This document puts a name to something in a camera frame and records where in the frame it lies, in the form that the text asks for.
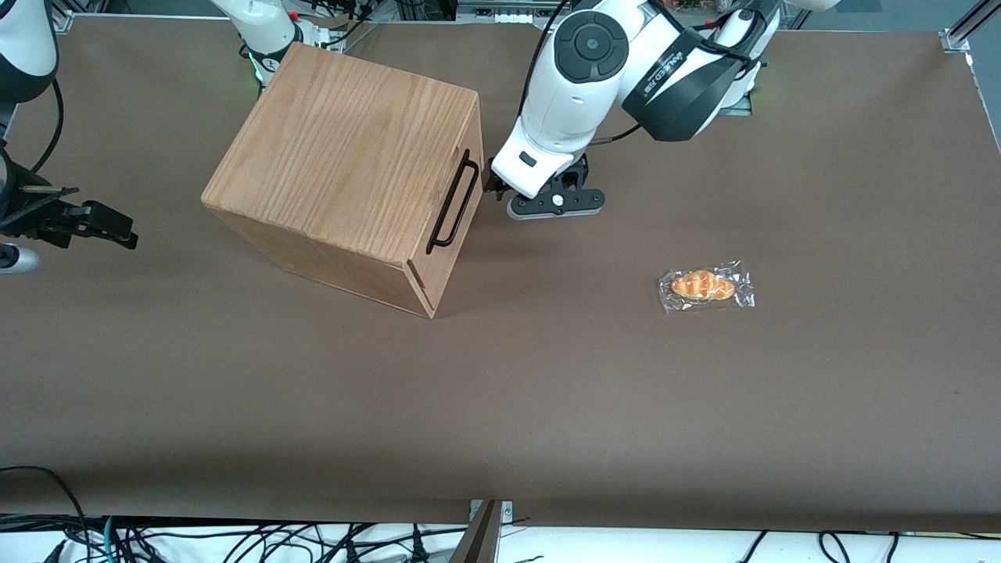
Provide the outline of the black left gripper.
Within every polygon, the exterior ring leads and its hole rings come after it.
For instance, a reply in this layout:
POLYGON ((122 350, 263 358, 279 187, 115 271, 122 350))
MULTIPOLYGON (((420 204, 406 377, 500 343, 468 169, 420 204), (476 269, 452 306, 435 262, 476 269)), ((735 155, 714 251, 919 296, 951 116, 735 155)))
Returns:
MULTIPOLYGON (((490 172, 490 175, 486 179, 483 191, 491 193, 491 195, 496 197, 504 197, 505 192, 510 192, 510 185, 493 170, 493 158, 487 160, 486 170, 490 172)), ((588 163, 587 154, 580 154, 575 163, 548 179, 548 182, 540 190, 539 196, 552 197, 553 195, 560 195, 561 197, 579 197, 589 174, 588 163)))

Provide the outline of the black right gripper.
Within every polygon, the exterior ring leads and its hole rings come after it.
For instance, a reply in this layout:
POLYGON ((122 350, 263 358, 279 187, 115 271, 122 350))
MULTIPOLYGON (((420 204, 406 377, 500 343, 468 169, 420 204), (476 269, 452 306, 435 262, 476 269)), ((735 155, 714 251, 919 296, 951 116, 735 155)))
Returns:
MULTIPOLYGON (((74 236, 83 238, 85 232, 66 211, 72 206, 56 195, 30 197, 27 203, 17 204, 12 211, 4 214, 1 224, 2 235, 7 238, 41 240, 49 245, 68 249, 74 236)), ((98 202, 82 204, 81 222, 88 229, 94 229, 94 236, 115 245, 133 250, 138 246, 138 235, 132 231, 130 222, 124 223, 124 214, 98 202)))

